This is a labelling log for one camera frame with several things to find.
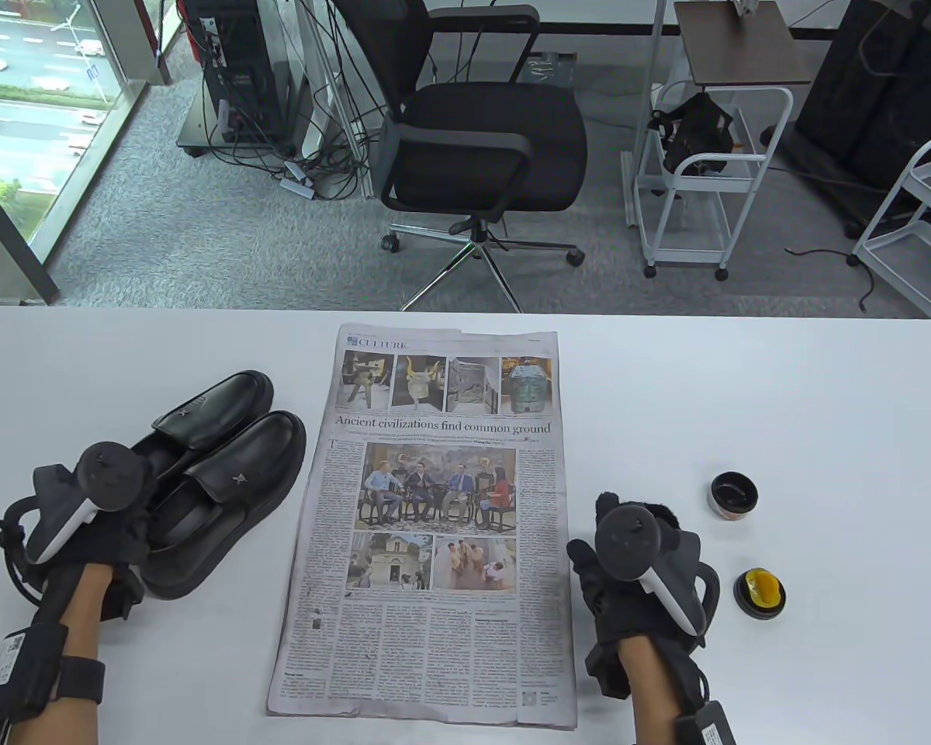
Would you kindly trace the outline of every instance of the chair wheel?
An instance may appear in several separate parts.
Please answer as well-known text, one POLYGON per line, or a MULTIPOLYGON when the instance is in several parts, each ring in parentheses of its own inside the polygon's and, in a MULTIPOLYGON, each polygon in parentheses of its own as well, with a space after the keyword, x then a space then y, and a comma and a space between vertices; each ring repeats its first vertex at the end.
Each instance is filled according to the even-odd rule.
POLYGON ((400 238, 396 237, 394 233, 385 234, 380 238, 379 247, 384 251, 396 253, 400 251, 400 238))

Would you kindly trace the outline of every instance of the chrome chair leg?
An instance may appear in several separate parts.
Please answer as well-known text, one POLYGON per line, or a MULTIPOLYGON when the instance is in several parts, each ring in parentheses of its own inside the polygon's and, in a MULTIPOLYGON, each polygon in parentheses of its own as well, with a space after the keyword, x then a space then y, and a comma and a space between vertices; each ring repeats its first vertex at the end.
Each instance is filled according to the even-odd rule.
POLYGON ((507 280, 504 278, 504 274, 500 273, 500 266, 497 266, 497 263, 493 260, 493 256, 490 256, 490 250, 486 247, 485 244, 480 245, 479 249, 483 252, 483 258, 486 259, 486 266, 490 267, 490 271, 493 273, 494 279, 497 281, 497 284, 500 285, 501 290, 504 291, 504 295, 507 296, 507 300, 509 300, 510 304, 514 307, 514 312, 523 313, 524 311, 522 311, 517 298, 514 297, 513 290, 511 290, 510 285, 507 284, 507 280))
POLYGON ((444 269, 441 270, 441 272, 438 273, 438 276, 434 277, 434 279, 428 282, 424 287, 420 288, 420 290, 417 291, 417 294, 415 294, 414 297, 412 297, 410 300, 405 302, 403 307, 401 307, 400 309, 402 311, 411 309, 411 306, 413 306, 418 300, 420 300, 420 298, 423 298, 430 291, 432 291, 435 287, 437 287, 438 283, 441 282, 441 280, 445 279, 445 277, 449 276, 452 272, 458 269, 459 264, 462 264, 462 262, 468 259, 469 256, 472 255, 472 252, 475 250, 476 250, 476 245, 473 244, 472 241, 466 242, 466 244, 462 246, 461 251, 456 253, 455 257, 450 262, 448 262, 448 264, 445 266, 444 269))
POLYGON ((434 238, 435 241, 444 241, 447 244, 468 244, 469 235, 450 235, 447 230, 434 230, 430 227, 404 226, 404 224, 390 223, 390 233, 405 235, 420 235, 425 238, 434 238))
POLYGON ((572 251, 575 248, 579 248, 575 244, 548 244, 544 241, 512 241, 509 238, 497 238, 498 244, 502 244, 505 248, 515 249, 519 248, 522 251, 572 251))

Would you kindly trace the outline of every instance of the gray carpet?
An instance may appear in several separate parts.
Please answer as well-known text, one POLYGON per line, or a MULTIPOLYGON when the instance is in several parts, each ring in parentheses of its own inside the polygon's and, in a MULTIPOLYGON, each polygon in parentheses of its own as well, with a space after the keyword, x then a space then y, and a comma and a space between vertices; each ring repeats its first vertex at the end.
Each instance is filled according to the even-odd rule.
MULTIPOLYGON (((185 156, 175 135, 200 75, 185 42, 172 52, 171 70, 175 83, 147 93, 55 256, 51 273, 61 304, 394 310, 451 257, 454 246, 423 238, 405 238, 398 255, 378 248, 391 219, 444 230, 451 217, 398 216, 361 196, 311 203, 268 175, 185 156)), ((785 253, 852 248, 824 203, 786 173, 768 174, 727 282, 714 281, 706 266, 663 266, 655 279, 645 279, 621 198, 618 152, 630 149, 633 132, 600 123, 633 121, 632 96, 599 92, 615 92, 614 83, 633 74, 600 70, 589 84, 586 75, 576 82, 592 88, 578 95, 590 117, 590 163, 578 201, 565 213, 508 216, 511 237, 576 242, 587 253, 579 269, 558 255, 497 255, 526 310, 863 315, 858 298, 869 288, 865 269, 849 269, 840 256, 785 253)), ((759 131, 759 121, 750 123, 759 131)), ((456 274, 419 309, 509 310, 483 262, 466 262, 456 274)), ((878 281, 867 299, 867 316, 918 315, 878 281)))

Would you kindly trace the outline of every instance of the office chair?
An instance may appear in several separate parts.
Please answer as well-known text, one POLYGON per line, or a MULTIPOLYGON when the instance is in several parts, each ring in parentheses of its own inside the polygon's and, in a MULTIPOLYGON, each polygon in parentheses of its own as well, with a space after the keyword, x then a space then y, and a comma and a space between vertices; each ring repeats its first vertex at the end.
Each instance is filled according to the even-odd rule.
POLYGON ((437 277, 405 302, 408 310, 469 256, 486 262, 513 309, 510 285, 490 254, 564 251, 572 266, 585 255, 575 245, 508 241, 488 230, 506 210, 561 212, 576 201, 587 164, 583 117, 571 90, 519 84, 538 36, 529 5, 440 8, 424 0, 331 0, 362 47, 383 92, 387 113, 369 171, 374 191, 391 210, 461 214, 448 233, 390 224, 380 244, 400 249, 398 234, 460 244, 437 277), (447 82, 417 89, 434 32, 524 33, 527 43, 509 82, 447 82))

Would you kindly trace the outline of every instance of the white table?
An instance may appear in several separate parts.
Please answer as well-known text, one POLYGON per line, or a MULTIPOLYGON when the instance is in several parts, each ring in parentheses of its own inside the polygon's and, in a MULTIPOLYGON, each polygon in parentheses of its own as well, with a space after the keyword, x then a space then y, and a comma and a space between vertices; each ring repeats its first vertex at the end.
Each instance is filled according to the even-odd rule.
MULTIPOLYGON (((0 514, 37 465, 133 443, 249 366, 306 422, 310 461, 342 322, 557 330, 569 532, 590 537, 612 489, 700 533, 723 597, 696 659, 739 745, 931 743, 931 321, 0 309, 0 514), (727 469, 760 488, 739 524, 703 500, 727 469), (777 621, 732 600, 754 565, 785 584, 777 621)), ((628 703, 583 671, 593 631, 575 582, 575 732, 264 716, 307 470, 192 595, 104 625, 102 742, 632 741, 628 703)), ((28 623, 0 560, 0 638, 28 623)))

